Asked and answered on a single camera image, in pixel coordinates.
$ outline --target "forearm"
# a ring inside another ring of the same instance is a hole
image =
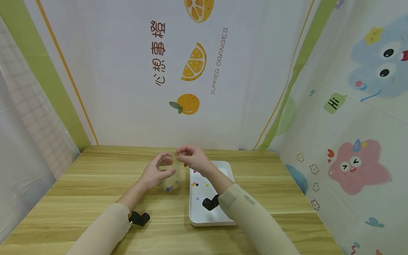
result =
[[[127,206],[130,211],[133,211],[147,190],[148,189],[143,181],[138,180],[116,201],[116,203],[121,203]]]
[[[299,254],[269,212],[238,184],[225,190],[218,201],[225,214],[243,228],[260,254]]]
[[[214,187],[217,194],[222,195],[225,190],[231,187],[234,183],[213,164],[211,164],[209,168],[211,169],[208,171],[209,174],[207,179]]]
[[[67,255],[109,255],[129,231],[127,206],[111,204],[80,236]]]

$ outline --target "clear plastic cup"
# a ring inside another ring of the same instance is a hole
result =
[[[157,164],[157,167],[162,170],[166,171],[169,169],[175,169],[176,172],[160,182],[161,188],[166,191],[170,192],[178,188],[180,181],[179,181],[179,168],[180,164],[174,156],[165,156]]]

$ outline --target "cartoon eye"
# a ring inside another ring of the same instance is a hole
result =
[[[399,52],[400,49],[401,42],[398,41],[389,42],[381,48],[379,54],[381,58],[390,59],[398,55],[396,54],[396,52]]]
[[[359,166],[361,166],[361,159],[359,157],[357,157],[357,156],[354,156],[354,157],[352,157],[350,159],[350,164],[353,167],[359,167]]]
[[[348,172],[350,170],[350,165],[344,161],[340,164],[340,168],[343,172]]]
[[[376,75],[378,78],[386,78],[394,74],[396,69],[396,65],[394,63],[388,62],[382,64],[379,68],[377,68]]]

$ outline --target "star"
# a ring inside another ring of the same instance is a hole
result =
[[[371,31],[366,36],[364,36],[364,39],[366,40],[366,45],[371,45],[374,42],[380,41],[383,30],[384,28],[382,27],[380,28],[373,27]]]

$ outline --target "white plastic tray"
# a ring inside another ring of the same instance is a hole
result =
[[[234,181],[231,165],[227,161],[211,161],[223,174]],[[217,206],[211,211],[202,205],[205,198],[210,200],[216,195],[211,183],[198,172],[190,169],[190,209],[189,216],[193,226],[233,226],[236,223]]]

